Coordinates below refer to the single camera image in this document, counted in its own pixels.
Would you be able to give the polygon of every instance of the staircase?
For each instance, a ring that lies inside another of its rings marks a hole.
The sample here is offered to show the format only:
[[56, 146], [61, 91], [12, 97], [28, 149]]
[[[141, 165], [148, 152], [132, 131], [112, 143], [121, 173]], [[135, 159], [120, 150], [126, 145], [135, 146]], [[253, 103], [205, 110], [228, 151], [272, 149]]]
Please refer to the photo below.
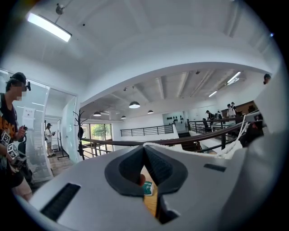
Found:
[[[179, 138], [190, 137], [190, 133], [188, 132], [178, 133], [178, 135], [179, 135]], [[189, 151], [189, 152], [194, 152], [198, 150], [197, 145], [195, 144], [195, 142], [192, 142], [192, 141], [182, 143], [182, 149]]]

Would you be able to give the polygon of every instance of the cap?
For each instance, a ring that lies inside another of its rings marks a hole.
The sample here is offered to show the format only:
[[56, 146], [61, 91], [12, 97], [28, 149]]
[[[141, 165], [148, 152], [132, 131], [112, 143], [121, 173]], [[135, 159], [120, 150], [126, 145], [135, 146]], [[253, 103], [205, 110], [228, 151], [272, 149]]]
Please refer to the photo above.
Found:
[[270, 78], [271, 78], [271, 76], [270, 76], [269, 74], [265, 74], [265, 75], [264, 75], [264, 80], [265, 80], [265, 79], [270, 79]]
[[24, 85], [26, 85], [26, 76], [22, 72], [17, 72], [14, 75], [12, 75], [10, 78], [16, 79], [16, 80], [24, 83]]

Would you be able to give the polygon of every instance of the railing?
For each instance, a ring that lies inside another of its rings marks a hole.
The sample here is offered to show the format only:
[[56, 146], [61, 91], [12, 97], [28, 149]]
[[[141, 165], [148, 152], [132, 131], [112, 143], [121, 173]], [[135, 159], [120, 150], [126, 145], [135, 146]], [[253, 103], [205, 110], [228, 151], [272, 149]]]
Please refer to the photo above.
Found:
[[[216, 120], [215, 122], [227, 122], [227, 121], [233, 121], [233, 120], [235, 120], [235, 119]], [[188, 122], [188, 124], [190, 125], [189, 129], [192, 129], [192, 126], [194, 126], [195, 123], [197, 124], [197, 122], [198, 121]], [[200, 134], [200, 135], [191, 136], [191, 137], [184, 137], [184, 138], [179, 138], [179, 139], [152, 140], [152, 141], [145, 141], [145, 142], [141, 142], [141, 141], [95, 140], [95, 139], [81, 139], [81, 140], [91, 143], [91, 146], [82, 145], [82, 147], [91, 148], [92, 150], [95, 150], [95, 151], [92, 151], [92, 152], [88, 152], [88, 151], [84, 150], [85, 152], [91, 154], [92, 157], [95, 157], [95, 156], [101, 155], [101, 152], [105, 152], [105, 153], [109, 153], [110, 152], [108, 150], [104, 150], [104, 149], [98, 148], [98, 147], [103, 146], [103, 145], [106, 145], [106, 146], [115, 145], [115, 146], [128, 146], [129, 147], [129, 146], [143, 145], [146, 142], [150, 142], [150, 143], [158, 143], [158, 144], [162, 144], [162, 145], [173, 146], [173, 145], [176, 145], [176, 144], [182, 144], [182, 143], [187, 143], [187, 142], [197, 142], [197, 141], [202, 141], [202, 140], [205, 140], [205, 139], [221, 137], [221, 144], [220, 145], [196, 151], [196, 152], [205, 152], [205, 151], [209, 151], [209, 150], [212, 150], [212, 149], [215, 149], [215, 148], [219, 148], [219, 147], [224, 149], [227, 144], [235, 141], [236, 137], [233, 137], [232, 139], [227, 140], [227, 141], [226, 141], [226, 138], [224, 138], [224, 137], [226, 137], [226, 134], [231, 134], [233, 132], [235, 132], [235, 133], [238, 132], [240, 130], [240, 128], [241, 128], [241, 125], [242, 125], [242, 123], [238, 123], [238, 124], [234, 124], [234, 125], [226, 124], [226, 126], [223, 125], [223, 129], [216, 129], [215, 131], [212, 131], [212, 132], [207, 132], [207, 133], [204, 132], [203, 134]]]
[[[189, 121], [188, 129], [190, 131], [194, 131], [200, 134], [212, 133], [218, 130], [222, 130], [225, 128], [229, 128], [235, 125], [238, 122], [242, 122], [243, 117], [231, 118], [231, 119], [223, 119], [223, 120], [200, 120], [200, 121]], [[222, 142], [222, 149], [225, 148], [226, 142], [235, 140], [239, 134], [239, 129], [234, 131], [230, 131], [220, 136], [216, 136], [216, 139], [220, 139]]]
[[136, 129], [122, 129], [121, 136], [159, 135], [173, 133], [172, 125], [155, 126]]

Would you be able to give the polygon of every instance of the coat rack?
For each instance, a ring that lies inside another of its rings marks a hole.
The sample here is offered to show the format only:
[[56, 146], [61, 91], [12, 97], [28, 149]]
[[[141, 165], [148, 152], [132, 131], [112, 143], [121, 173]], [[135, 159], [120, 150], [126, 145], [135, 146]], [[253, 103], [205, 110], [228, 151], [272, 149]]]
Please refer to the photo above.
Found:
[[83, 120], [82, 122], [80, 122], [80, 118], [81, 118], [81, 115], [83, 112], [80, 113], [80, 110], [79, 110], [79, 114], [77, 114], [76, 112], [73, 112], [77, 115], [77, 119], [75, 119], [77, 121], [77, 125], [74, 125], [74, 126], [78, 126], [78, 133], [77, 133], [77, 139], [79, 139], [79, 145], [78, 145], [78, 152], [80, 154], [80, 156], [82, 157], [82, 159], [84, 160], [84, 155], [83, 155], [83, 149], [82, 149], [82, 143], [81, 143], [81, 138], [83, 136], [83, 128], [81, 127], [82, 123], [85, 122], [87, 119]]

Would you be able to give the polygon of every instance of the black vent slot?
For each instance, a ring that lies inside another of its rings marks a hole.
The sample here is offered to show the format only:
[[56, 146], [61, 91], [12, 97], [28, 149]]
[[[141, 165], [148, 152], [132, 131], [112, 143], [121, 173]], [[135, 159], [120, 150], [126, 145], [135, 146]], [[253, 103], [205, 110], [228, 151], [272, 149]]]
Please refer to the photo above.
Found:
[[56, 194], [53, 199], [41, 210], [41, 213], [53, 221], [56, 221], [63, 213], [67, 205], [80, 189], [79, 185], [68, 183]]
[[204, 168], [209, 168], [209, 169], [221, 171], [221, 172], [225, 172], [225, 170], [226, 170], [226, 167], [220, 166], [220, 165], [215, 165], [215, 164], [205, 164]]

